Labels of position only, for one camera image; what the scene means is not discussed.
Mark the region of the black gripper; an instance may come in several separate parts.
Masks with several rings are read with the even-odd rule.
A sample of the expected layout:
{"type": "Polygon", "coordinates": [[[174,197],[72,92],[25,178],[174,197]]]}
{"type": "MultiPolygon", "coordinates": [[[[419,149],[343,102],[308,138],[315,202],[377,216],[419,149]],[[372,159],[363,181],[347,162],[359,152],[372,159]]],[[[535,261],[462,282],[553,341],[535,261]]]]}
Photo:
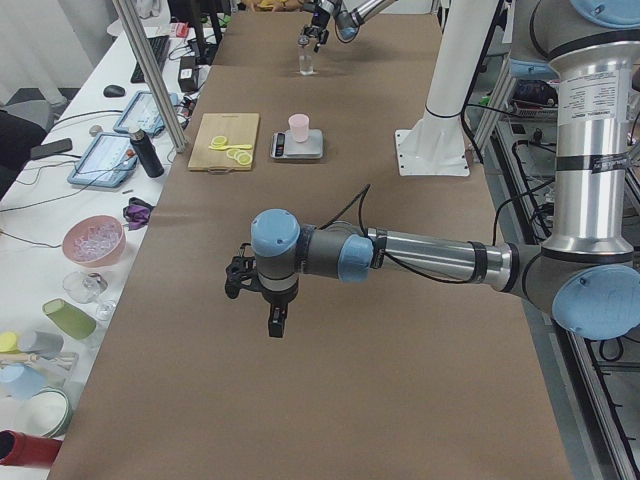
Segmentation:
{"type": "Polygon", "coordinates": [[[313,48],[318,53],[320,47],[326,44],[328,36],[329,31],[325,27],[304,25],[298,37],[298,45],[313,48]]]}
{"type": "Polygon", "coordinates": [[[248,242],[240,245],[238,252],[232,257],[231,262],[225,268],[226,281],[224,285],[225,294],[230,299],[236,299],[241,290],[251,292],[262,291],[256,259],[254,256],[247,256],[245,250],[250,246],[248,242]]]}

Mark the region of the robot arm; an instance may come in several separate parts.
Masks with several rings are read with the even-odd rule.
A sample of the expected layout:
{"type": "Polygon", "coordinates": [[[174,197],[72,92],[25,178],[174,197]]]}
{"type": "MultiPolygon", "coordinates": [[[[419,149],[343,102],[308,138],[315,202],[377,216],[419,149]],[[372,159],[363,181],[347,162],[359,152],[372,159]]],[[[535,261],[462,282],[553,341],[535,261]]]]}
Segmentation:
{"type": "Polygon", "coordinates": [[[639,274],[622,235],[630,165],[631,68],[639,56],[635,1],[521,1],[512,52],[560,80],[554,219],[539,245],[459,242],[333,218],[302,225],[283,209],[252,222],[251,256],[227,266],[225,292],[257,292],[269,303],[271,336],[284,334],[303,274],[364,280],[393,263],[445,284],[488,284],[521,297],[564,329],[590,340],[639,324],[639,274]]]}
{"type": "Polygon", "coordinates": [[[351,43],[358,35],[360,27],[370,18],[393,4],[393,0],[369,0],[349,10],[343,1],[304,1],[303,11],[312,14],[311,21],[304,25],[299,35],[299,44],[312,43],[315,53],[329,38],[329,23],[334,21],[334,31],[339,42],[351,43]]]}

